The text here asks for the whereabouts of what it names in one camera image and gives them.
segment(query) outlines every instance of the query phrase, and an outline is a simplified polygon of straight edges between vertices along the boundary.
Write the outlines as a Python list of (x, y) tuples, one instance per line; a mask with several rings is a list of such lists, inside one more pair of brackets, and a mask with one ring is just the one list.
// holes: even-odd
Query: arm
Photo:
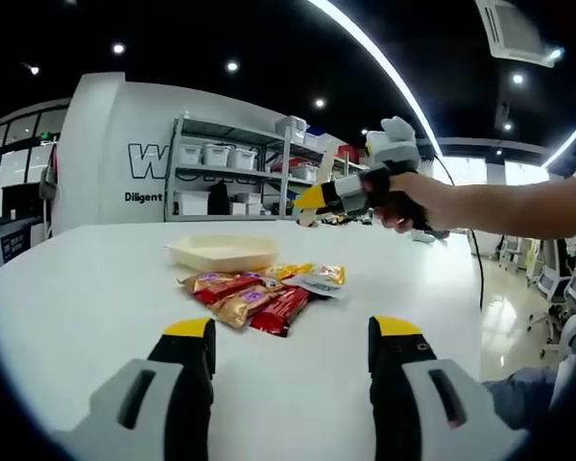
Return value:
[[(453, 187), (423, 175), (393, 177), (391, 190), (402, 190), (424, 206), (435, 229), (469, 228), (536, 238), (576, 235), (576, 180), (523, 186)], [(382, 214), (385, 226), (408, 231), (411, 223)]]

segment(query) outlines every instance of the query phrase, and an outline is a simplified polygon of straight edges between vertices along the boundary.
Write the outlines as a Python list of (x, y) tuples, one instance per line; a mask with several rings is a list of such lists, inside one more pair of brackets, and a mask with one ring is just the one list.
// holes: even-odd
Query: beige tray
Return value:
[(166, 248), (177, 264), (201, 272), (255, 271), (272, 266), (278, 254), (273, 240), (241, 235), (191, 235)]

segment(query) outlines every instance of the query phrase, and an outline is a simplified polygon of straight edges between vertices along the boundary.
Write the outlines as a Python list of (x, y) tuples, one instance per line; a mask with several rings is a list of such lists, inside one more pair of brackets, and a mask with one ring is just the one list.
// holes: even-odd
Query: human hand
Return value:
[[(368, 184), (365, 190), (371, 191)], [(456, 227), (455, 187), (417, 173), (404, 173), (391, 177), (390, 192), (404, 192), (410, 199), (424, 208), (429, 226), (436, 231)], [(414, 223), (410, 218), (399, 216), (392, 204), (375, 209), (385, 228), (398, 233), (411, 231)]]

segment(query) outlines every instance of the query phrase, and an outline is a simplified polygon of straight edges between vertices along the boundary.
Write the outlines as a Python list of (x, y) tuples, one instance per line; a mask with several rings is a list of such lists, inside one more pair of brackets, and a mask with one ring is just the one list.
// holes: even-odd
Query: monitor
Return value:
[(11, 216), (12, 209), (17, 219), (42, 216), (42, 199), (38, 195), (38, 187), (38, 182), (2, 187), (2, 216)]

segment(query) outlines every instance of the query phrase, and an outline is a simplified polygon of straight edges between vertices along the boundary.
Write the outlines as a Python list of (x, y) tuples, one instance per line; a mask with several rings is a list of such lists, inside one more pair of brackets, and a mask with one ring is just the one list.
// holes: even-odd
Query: floor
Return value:
[(546, 312), (548, 303), (536, 287), (527, 287), (524, 272), (505, 271), (496, 261), (482, 261), (485, 277), (480, 378), (503, 379), (523, 367), (556, 365), (547, 352), (540, 358), (547, 329), (544, 322), (527, 331), (529, 315)]

